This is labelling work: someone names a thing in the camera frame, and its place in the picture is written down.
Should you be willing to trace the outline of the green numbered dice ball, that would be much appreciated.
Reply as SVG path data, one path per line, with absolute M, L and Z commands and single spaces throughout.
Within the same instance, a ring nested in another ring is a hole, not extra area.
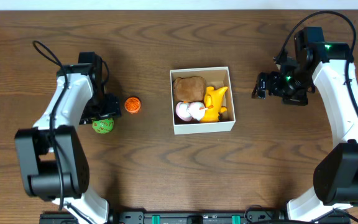
M 92 122 L 92 128 L 98 134 L 107 134 L 114 129 L 114 119 L 102 119 Z

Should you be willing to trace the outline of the orange lattice ball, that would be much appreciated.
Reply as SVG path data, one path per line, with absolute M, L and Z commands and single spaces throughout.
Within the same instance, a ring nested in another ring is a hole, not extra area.
M 124 107 L 130 114 L 137 114 L 141 109 L 141 101 L 138 99 L 138 97 L 129 97 L 125 101 Z

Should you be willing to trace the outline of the yellow rubber duck toy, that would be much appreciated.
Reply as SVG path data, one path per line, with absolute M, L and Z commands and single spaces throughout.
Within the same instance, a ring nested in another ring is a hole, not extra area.
M 216 123 L 221 120 L 221 115 L 227 111 L 227 108 L 223 106 L 223 99 L 227 90 L 227 86 L 217 90 L 213 86 L 206 88 L 203 100 L 206 110 L 200 120 L 201 123 Z

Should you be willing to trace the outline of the pink white snail toy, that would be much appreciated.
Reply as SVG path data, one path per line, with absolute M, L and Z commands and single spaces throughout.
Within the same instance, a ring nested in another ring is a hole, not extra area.
M 191 121 L 195 119 L 201 121 L 206 111 L 213 109 L 213 106 L 205 106 L 202 102 L 186 102 L 181 101 L 175 107 L 176 115 L 183 121 Z

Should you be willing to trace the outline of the brown plush toy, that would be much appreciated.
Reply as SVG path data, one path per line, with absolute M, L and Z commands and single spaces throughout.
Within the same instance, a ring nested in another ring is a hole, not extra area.
M 173 96 L 176 101 L 202 101 L 206 91 L 203 77 L 177 78 L 173 82 Z

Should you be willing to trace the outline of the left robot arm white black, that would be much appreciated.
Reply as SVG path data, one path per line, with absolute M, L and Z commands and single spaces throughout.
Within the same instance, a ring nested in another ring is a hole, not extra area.
M 107 123 L 121 115 L 119 98 L 105 93 L 105 61 L 67 65 L 45 113 L 30 129 L 20 129 L 15 145 L 22 182 L 30 197 L 59 206 L 40 223 L 117 223 L 109 202 L 90 186 L 90 168 L 78 126 Z

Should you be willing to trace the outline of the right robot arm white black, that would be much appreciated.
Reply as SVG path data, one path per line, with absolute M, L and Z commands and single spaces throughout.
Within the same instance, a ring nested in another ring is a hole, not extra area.
M 332 151 L 313 173 L 313 186 L 290 200 L 283 221 L 316 223 L 344 216 L 358 207 L 358 84 L 351 48 L 346 43 L 312 41 L 296 46 L 296 57 L 277 60 L 277 72 L 260 73 L 253 98 L 279 96 L 288 105 L 305 106 L 318 90 L 333 136 Z

